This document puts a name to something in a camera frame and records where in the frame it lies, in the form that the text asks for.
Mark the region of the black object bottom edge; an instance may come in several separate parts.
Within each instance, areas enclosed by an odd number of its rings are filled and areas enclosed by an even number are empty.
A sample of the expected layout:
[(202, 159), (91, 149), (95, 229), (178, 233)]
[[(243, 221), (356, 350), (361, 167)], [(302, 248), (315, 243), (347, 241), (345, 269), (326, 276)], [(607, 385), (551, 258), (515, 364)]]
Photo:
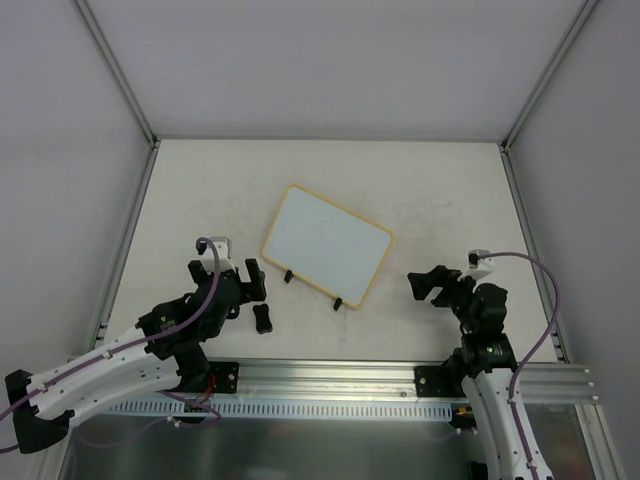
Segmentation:
[(485, 463), (469, 462), (468, 467), (468, 479), (469, 480), (488, 480), (489, 472), (488, 466)]

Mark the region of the black whiteboard eraser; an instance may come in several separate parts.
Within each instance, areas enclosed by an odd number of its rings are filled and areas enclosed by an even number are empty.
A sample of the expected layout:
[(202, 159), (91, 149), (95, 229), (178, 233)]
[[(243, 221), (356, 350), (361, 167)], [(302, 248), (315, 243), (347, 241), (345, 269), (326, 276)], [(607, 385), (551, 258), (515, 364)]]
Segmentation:
[(258, 334), (271, 333), (273, 324), (270, 318), (270, 308), (267, 304), (254, 305), (252, 307), (255, 316), (255, 327)]

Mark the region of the aluminium mounting rail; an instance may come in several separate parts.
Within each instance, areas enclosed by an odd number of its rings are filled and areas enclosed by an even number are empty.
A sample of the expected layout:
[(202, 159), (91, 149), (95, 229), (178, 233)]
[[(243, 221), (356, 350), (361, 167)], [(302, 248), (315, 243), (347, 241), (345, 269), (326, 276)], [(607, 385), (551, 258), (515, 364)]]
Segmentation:
[(116, 392), (127, 400), (167, 388), (192, 395), (327, 401), (461, 399), (456, 387), (438, 380), (435, 363), (216, 359), (201, 384), (180, 387), (175, 370), (132, 367), (128, 373), (90, 367), (80, 374), (89, 392)]

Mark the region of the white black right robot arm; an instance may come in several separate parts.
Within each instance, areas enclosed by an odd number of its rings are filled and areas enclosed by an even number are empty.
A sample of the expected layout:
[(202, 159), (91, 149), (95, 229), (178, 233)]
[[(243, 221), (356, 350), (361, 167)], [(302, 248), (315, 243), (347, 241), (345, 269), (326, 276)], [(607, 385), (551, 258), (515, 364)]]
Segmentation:
[(472, 479), (552, 479), (522, 400), (519, 367), (504, 332), (508, 292), (480, 283), (472, 272), (438, 265), (427, 273), (410, 272), (412, 295), (451, 311), (461, 330), (461, 346), (431, 374), (414, 371), (416, 393), (427, 390), (465, 397), (471, 416), (450, 425), (479, 436), (483, 462), (469, 464)]

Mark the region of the yellow framed whiteboard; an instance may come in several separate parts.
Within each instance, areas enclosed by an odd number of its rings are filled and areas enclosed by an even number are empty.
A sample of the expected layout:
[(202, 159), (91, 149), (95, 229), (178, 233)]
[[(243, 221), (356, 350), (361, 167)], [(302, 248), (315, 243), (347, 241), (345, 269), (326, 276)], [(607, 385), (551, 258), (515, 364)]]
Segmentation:
[(388, 228), (293, 184), (269, 228), (262, 257), (338, 305), (358, 309), (393, 241)]

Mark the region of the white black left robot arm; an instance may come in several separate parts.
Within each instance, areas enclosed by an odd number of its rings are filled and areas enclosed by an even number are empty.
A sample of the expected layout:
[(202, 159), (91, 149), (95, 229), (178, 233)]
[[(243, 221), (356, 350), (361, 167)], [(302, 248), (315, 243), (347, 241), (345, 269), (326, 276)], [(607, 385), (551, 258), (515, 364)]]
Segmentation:
[(115, 340), (63, 366), (7, 375), (16, 450), (45, 450), (70, 429), (128, 399), (156, 391), (205, 391), (214, 372), (202, 343), (217, 337), (242, 305), (267, 298), (258, 262), (248, 259), (245, 266), (248, 281), (234, 267), (215, 274), (193, 260), (188, 270), (195, 291), (156, 305)]

